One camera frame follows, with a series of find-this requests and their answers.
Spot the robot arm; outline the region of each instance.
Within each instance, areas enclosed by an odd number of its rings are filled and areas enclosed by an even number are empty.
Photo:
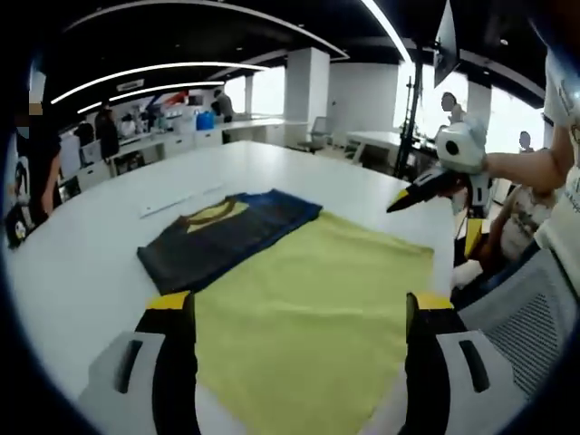
[[[488,215],[489,175],[483,172],[487,130],[469,115],[462,122],[441,129],[437,135],[440,166],[429,169],[402,190],[387,209],[393,212],[434,198],[459,183],[469,191],[465,256],[469,257],[481,238],[483,220]]]

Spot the person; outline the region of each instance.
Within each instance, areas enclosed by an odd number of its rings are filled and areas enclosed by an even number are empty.
[[[231,99],[221,89],[216,89],[214,97],[219,104],[219,111],[224,115],[224,122],[231,122],[234,119],[234,109],[232,108]]]
[[[101,141],[101,157],[108,159],[119,152],[119,136],[109,102],[104,101],[94,119],[95,136]]]
[[[479,282],[500,272],[524,253],[540,225],[549,218],[555,204],[556,193],[553,190],[515,187],[491,224],[489,234],[483,236],[472,255],[472,259],[479,261],[483,269],[483,274],[478,277]],[[465,237],[455,243],[454,266],[467,261],[463,255],[464,249]]]
[[[86,120],[81,122],[73,134],[79,138],[82,147],[94,141],[94,128]]]
[[[61,140],[43,116],[43,105],[31,102],[16,114],[16,152],[28,167],[28,210],[36,227],[43,224],[61,205],[57,180],[61,168]],[[14,187],[20,193],[21,186]]]
[[[127,113],[121,119],[121,136],[123,138],[129,138],[135,135],[135,131],[137,130],[137,125],[133,120],[133,117],[130,113]]]
[[[519,152],[534,152],[534,149],[530,146],[532,143],[532,138],[527,131],[522,131],[519,133],[519,146],[521,147]]]
[[[441,108],[443,111],[449,113],[449,122],[451,124],[463,121],[465,112],[461,108],[461,105],[457,103],[455,95],[451,92],[443,93],[443,96],[441,97]]]
[[[482,161],[482,169],[491,178],[507,179],[529,186],[536,192],[549,192],[563,186],[565,191],[516,262],[481,285],[470,285],[469,292],[466,288],[454,291],[451,302],[457,309],[493,290],[540,248],[548,248],[556,255],[572,287],[580,294],[580,130],[572,111],[570,114],[567,112],[569,107],[565,107],[567,100],[560,96],[562,91],[556,88],[565,74],[569,80],[570,75],[577,78],[578,71],[564,70],[554,54],[548,51],[545,114],[555,124],[551,148],[521,154],[490,153]]]

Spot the curved ceiling light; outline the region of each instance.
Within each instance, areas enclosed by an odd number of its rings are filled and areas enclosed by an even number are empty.
[[[164,89],[173,89],[173,88],[192,88],[194,86],[222,86],[225,82],[191,82],[191,83],[177,83],[177,84],[164,84],[162,86],[155,86],[153,88],[141,89],[139,91],[133,91],[124,93],[122,95],[117,95],[116,97],[111,97],[109,99],[110,102],[116,102],[122,98],[132,97],[133,95],[139,95],[140,93],[146,92],[154,92],[154,91],[161,91]],[[83,113],[84,111],[89,111],[90,109],[94,109],[97,106],[100,106],[102,101],[95,102],[90,106],[84,107],[77,111],[77,113]]]
[[[152,66],[143,66],[141,68],[134,68],[132,70],[116,72],[115,74],[105,75],[100,79],[93,80],[91,82],[82,84],[81,86],[77,86],[74,89],[71,89],[68,92],[65,92],[63,95],[56,97],[54,100],[51,101],[51,104],[55,104],[61,100],[64,100],[66,97],[73,95],[78,91],[82,91],[83,89],[87,89],[94,84],[107,82],[108,80],[116,79],[117,77],[122,77],[123,75],[135,74],[135,73],[144,73],[146,71],[153,71],[153,70],[163,70],[166,68],[183,68],[183,67],[192,67],[192,66],[214,66],[214,67],[223,67],[223,68],[242,68],[247,70],[255,70],[255,71],[265,71],[269,70],[269,68],[265,66],[258,66],[258,65],[248,65],[246,63],[230,63],[230,62],[179,62],[179,63],[162,63],[160,65],[152,65]]]
[[[401,38],[395,31],[395,28],[392,26],[391,22],[382,12],[381,8],[377,6],[377,4],[374,3],[373,0],[361,0],[361,2],[367,7],[369,11],[371,11],[371,14],[374,15],[374,17],[379,22],[381,27],[391,37],[392,42],[395,44],[395,47],[397,47],[397,50],[399,50],[399,53],[401,54],[403,61],[405,61],[406,63],[411,63],[411,57],[409,56],[409,52],[407,52],[407,49],[405,48],[405,45],[402,43]]]
[[[336,47],[335,45],[332,45],[331,43],[324,40],[320,36],[316,36],[315,34],[308,32],[307,30],[303,29],[302,27],[299,27],[298,25],[288,23],[287,21],[276,18],[275,16],[264,14],[262,12],[255,11],[254,9],[249,9],[247,7],[244,7],[244,6],[229,5],[227,3],[210,2],[208,0],[140,0],[137,2],[125,3],[123,5],[116,5],[116,6],[112,6],[112,7],[107,7],[107,8],[100,10],[100,11],[97,11],[93,14],[87,15],[84,18],[81,18],[80,20],[77,20],[74,23],[72,23],[71,25],[69,25],[68,27],[66,27],[64,29],[64,31],[66,32],[68,30],[71,30],[79,24],[82,24],[82,23],[89,21],[93,18],[96,18],[97,16],[108,14],[110,12],[121,11],[123,9],[129,9],[130,7],[137,7],[137,6],[169,5],[169,4],[201,5],[201,6],[219,7],[222,9],[228,9],[230,11],[240,12],[242,14],[257,16],[258,18],[262,18],[262,19],[270,21],[272,23],[280,24],[284,27],[287,27],[288,29],[294,30],[295,32],[298,32],[300,34],[308,36],[309,38],[314,39],[318,43],[330,48],[334,52],[338,53],[340,56],[337,58],[333,58],[333,60],[338,61],[338,60],[350,59],[350,56],[347,53],[345,53],[343,50],[341,50],[340,48]]]
[[[77,111],[77,113],[83,113],[84,111],[89,111],[90,109],[94,109],[95,107],[99,107],[101,104],[102,104],[102,101],[95,102],[94,104],[91,104],[90,106],[83,107],[82,109]]]

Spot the folded shirt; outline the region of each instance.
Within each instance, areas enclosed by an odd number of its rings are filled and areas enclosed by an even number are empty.
[[[162,295],[198,292],[232,267],[316,219],[321,206],[279,190],[246,193],[179,217],[137,256]]]

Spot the gray chair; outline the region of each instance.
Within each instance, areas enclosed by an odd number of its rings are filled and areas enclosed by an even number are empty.
[[[578,318],[574,290],[548,249],[514,275],[459,311],[511,363],[517,387],[532,397],[564,350]]]
[[[298,142],[298,149],[315,154],[323,150],[329,138],[332,137],[333,129],[331,122],[324,116],[319,116],[314,121],[314,126],[310,132],[311,140],[309,142]]]

